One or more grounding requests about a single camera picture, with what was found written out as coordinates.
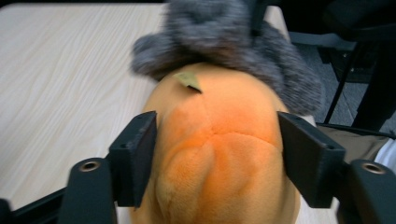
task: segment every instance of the wooden table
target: wooden table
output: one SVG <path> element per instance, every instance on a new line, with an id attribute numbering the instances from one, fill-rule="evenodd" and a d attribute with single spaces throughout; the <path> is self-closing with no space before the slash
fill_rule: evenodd
<path id="1" fill-rule="evenodd" d="M 20 208 L 104 157 L 155 82 L 131 76 L 131 46 L 163 5 L 10 5 L 0 9 L 0 198 Z M 279 10 L 267 15 L 286 33 Z M 120 223 L 128 223 L 119 209 Z M 304 205 L 298 223 L 335 223 Z"/>

